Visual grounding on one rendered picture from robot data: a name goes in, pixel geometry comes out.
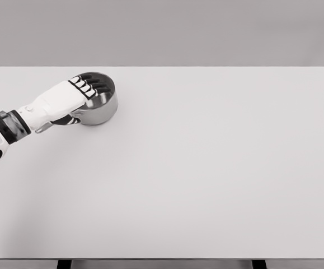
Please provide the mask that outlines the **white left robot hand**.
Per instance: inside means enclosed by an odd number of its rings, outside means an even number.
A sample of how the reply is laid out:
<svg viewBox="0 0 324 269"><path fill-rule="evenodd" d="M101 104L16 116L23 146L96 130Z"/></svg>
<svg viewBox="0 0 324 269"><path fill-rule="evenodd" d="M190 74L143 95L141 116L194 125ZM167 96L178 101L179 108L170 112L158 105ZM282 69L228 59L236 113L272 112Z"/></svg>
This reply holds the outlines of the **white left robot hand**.
<svg viewBox="0 0 324 269"><path fill-rule="evenodd" d="M96 88L100 84L93 87L95 80L83 79L80 82L74 82L71 80L73 78L58 83L35 99L47 103L48 110L52 112L55 120L70 114L97 95Z"/></svg>

